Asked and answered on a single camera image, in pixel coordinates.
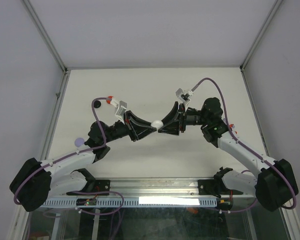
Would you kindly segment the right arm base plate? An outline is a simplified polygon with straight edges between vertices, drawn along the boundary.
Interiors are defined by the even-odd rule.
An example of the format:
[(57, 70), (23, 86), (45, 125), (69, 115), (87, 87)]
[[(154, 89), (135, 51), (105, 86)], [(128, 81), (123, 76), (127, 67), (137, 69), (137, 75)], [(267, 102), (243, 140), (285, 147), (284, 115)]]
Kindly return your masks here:
[(199, 179), (197, 187), (200, 196), (212, 195), (218, 198), (221, 197), (220, 182), (215, 179)]

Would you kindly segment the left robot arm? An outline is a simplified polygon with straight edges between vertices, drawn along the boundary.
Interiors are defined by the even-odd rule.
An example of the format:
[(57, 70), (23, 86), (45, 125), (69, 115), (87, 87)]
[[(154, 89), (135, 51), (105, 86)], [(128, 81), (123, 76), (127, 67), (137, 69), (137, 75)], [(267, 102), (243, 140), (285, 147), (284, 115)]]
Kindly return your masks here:
[(130, 137), (141, 140), (163, 127), (161, 120), (145, 121), (131, 111), (109, 126), (96, 120), (90, 127), (88, 139), (75, 152), (58, 159), (28, 159), (9, 186), (16, 204), (27, 212), (41, 207), (46, 200), (62, 194), (93, 195), (97, 190), (96, 178), (87, 170), (110, 151), (107, 143)]

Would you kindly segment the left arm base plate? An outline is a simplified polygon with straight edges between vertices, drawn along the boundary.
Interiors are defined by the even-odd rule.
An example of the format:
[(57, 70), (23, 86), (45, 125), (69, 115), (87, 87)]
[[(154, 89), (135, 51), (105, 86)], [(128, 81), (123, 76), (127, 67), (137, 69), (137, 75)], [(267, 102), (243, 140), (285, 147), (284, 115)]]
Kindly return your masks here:
[(111, 188), (111, 181), (109, 179), (95, 179), (94, 181), (90, 181), (87, 185), (82, 189), (79, 190), (79, 193), (75, 193), (74, 191), (67, 192), (67, 196), (78, 196), (78, 195), (85, 195), (85, 196), (95, 196), (98, 192), (98, 195), (101, 196), (108, 196), (108, 191)]

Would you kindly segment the purple earbud case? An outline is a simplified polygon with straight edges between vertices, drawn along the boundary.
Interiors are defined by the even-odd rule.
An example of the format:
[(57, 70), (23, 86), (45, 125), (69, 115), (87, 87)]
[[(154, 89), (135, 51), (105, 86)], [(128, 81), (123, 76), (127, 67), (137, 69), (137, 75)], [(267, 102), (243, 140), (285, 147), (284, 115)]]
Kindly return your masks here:
[(79, 148), (80, 146), (82, 146), (85, 143), (85, 140), (82, 137), (78, 137), (75, 139), (74, 141), (74, 145)]

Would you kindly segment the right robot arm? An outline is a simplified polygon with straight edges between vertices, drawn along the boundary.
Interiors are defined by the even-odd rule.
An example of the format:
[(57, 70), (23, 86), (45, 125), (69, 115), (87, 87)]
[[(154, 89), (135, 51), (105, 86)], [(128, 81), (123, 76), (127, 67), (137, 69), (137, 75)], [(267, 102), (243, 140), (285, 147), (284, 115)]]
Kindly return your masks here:
[(186, 108), (176, 102), (162, 120), (163, 126), (158, 132), (178, 136), (187, 126), (200, 126), (208, 143), (231, 155), (249, 171), (250, 174), (244, 174), (221, 167), (213, 176), (213, 185), (206, 189), (211, 195), (220, 197), (227, 191), (236, 190), (254, 196), (270, 212), (288, 209), (288, 201), (292, 201), (290, 208), (295, 208), (299, 189), (292, 165), (285, 159), (275, 160), (258, 153), (243, 143), (222, 119), (223, 113), (216, 97), (206, 99), (201, 110)]

